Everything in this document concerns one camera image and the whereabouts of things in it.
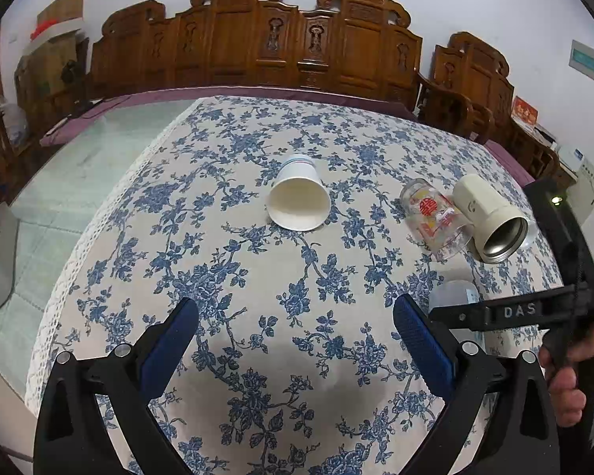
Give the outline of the person's right hand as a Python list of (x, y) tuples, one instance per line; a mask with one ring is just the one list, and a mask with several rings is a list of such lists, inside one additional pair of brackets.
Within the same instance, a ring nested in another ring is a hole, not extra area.
[(587, 397), (582, 390), (577, 388), (577, 375), (574, 366), (576, 363), (594, 357), (594, 328), (590, 330), (585, 339), (569, 349), (567, 357), (569, 357), (570, 366), (556, 369), (552, 366), (552, 355), (549, 350), (545, 346), (540, 348), (540, 365), (545, 370), (548, 392), (552, 399), (557, 425), (562, 428), (576, 425), (581, 420), (586, 407)]

